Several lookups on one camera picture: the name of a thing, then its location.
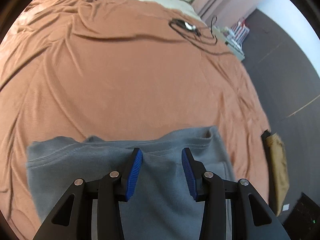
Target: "metal screw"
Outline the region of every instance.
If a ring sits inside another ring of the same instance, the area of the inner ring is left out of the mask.
[[[81,185],[83,183],[83,180],[82,179],[76,179],[75,180],[75,185],[76,186],[79,186],[79,185]]]
[[[204,176],[205,176],[206,178],[212,178],[212,177],[213,177],[213,173],[212,173],[211,171],[206,171],[206,172],[204,173]]]
[[[249,181],[247,181],[246,179],[241,179],[240,180],[241,185],[243,186],[248,186],[249,185]]]
[[[119,176],[119,172],[118,172],[118,171],[112,171],[112,172],[110,172],[110,177],[116,178],[116,177],[118,177],[118,176]]]

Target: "brown cloth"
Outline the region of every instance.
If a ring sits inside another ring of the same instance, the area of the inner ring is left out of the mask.
[[[266,139],[270,148],[271,169],[276,193],[276,216],[282,212],[282,205],[289,189],[289,175],[284,143],[275,133]]]
[[[245,68],[192,45],[172,18],[204,26],[154,2],[34,0],[12,27],[0,45],[0,209],[20,239],[40,226],[26,147],[56,136],[150,140],[217,125],[237,179],[268,199],[269,125]]]

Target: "gray cloth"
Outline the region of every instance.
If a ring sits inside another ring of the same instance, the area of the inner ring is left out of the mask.
[[[204,202],[189,194],[181,151],[189,147],[195,160],[222,179],[235,180],[228,154],[215,126],[171,132],[152,141],[112,141],[89,137],[79,143],[56,137],[28,147],[27,176],[37,212],[43,221],[77,178],[102,178],[126,162],[134,147],[143,152],[134,195],[120,204],[126,240],[199,239]],[[227,239],[231,209],[227,203]]]

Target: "gray floor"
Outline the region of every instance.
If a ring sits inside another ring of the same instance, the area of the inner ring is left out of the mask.
[[[291,210],[303,191],[320,205],[320,97],[290,116],[320,94],[319,76],[291,37],[262,12],[255,10],[246,22],[243,64],[272,132],[285,143],[290,179],[285,204]]]

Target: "ridged blue grip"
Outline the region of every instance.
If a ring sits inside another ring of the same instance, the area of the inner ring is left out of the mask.
[[[194,200],[196,200],[198,197],[198,193],[196,190],[196,178],[193,175],[193,171],[191,169],[191,165],[188,160],[187,153],[186,153],[185,149],[182,150],[181,161],[182,161],[184,175],[186,176],[190,195],[193,196]]]
[[[128,176],[127,190],[125,192],[125,198],[127,201],[132,197],[134,193],[134,189],[137,185],[137,180],[138,180],[139,172],[141,169],[141,164],[142,164],[142,151],[139,150],[137,152],[136,158],[132,165],[132,169]]]

